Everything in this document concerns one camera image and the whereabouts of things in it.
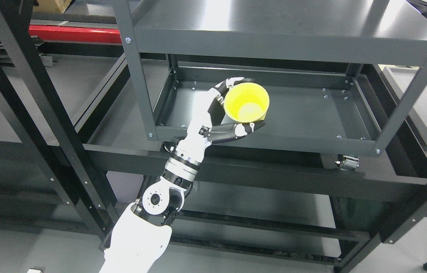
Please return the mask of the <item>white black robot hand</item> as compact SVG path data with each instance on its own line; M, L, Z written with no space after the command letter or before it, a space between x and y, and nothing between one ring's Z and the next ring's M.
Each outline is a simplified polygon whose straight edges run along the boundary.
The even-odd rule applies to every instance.
M212 104L219 104L223 114L226 115L224 97L230 88L241 83L255 82L251 78L232 77L217 83L203 94L194 108L194 116L189 123L186 137L179 140L177 144L175 157L192 163L200 163L203 161L205 150L210 145L241 140L264 126L264 120L239 123L232 119L232 123L213 125L210 114Z

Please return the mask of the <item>white robot forearm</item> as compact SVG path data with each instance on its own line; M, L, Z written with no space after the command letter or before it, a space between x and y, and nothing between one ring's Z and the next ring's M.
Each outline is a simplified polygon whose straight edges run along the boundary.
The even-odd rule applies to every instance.
M142 197L129 204L114 226L110 246L104 250L101 273L147 273L165 252L171 222L183 208L187 188L196 177L205 152L177 149L163 174Z

